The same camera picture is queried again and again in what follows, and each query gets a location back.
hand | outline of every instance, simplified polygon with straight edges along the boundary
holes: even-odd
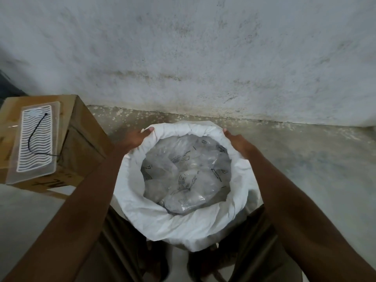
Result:
[[[226,128],[223,129],[223,133],[230,140],[231,145],[239,151],[244,158],[247,158],[251,151],[257,150],[257,148],[242,135],[232,135]]]
[[[150,127],[144,130],[143,132],[141,132],[141,130],[133,130],[127,133],[125,135],[125,139],[118,142],[117,146],[128,149],[128,151],[130,151],[131,149],[134,149],[140,146],[144,138],[147,137],[149,134],[151,134],[153,130],[154,130],[153,127]]]

clear plastic packaging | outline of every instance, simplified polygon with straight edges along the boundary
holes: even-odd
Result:
[[[6,184],[49,175],[58,158],[60,102],[21,108]]]
[[[170,213],[186,214],[225,201],[230,170],[226,149],[212,138],[168,137],[147,153],[142,164],[144,197]]]

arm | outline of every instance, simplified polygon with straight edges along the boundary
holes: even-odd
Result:
[[[4,282],[74,280],[101,232],[124,155],[153,129],[131,132],[115,146],[68,197]]]
[[[241,135],[224,134],[249,160],[266,213],[290,256],[313,281],[376,281],[376,271],[317,205]]]

finger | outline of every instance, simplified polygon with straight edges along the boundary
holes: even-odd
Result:
[[[232,137],[232,134],[226,128],[223,129],[223,133],[228,139]]]
[[[149,134],[152,133],[153,130],[154,130],[154,127],[150,127],[150,128],[147,128],[146,130],[144,130],[141,134],[142,134],[144,137],[147,137]]]

person's left hand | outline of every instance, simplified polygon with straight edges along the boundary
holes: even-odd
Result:
[[[153,127],[150,127],[143,132],[141,130],[133,130],[125,135],[125,139],[117,143],[117,146],[131,150],[141,145],[144,138],[152,133]]]

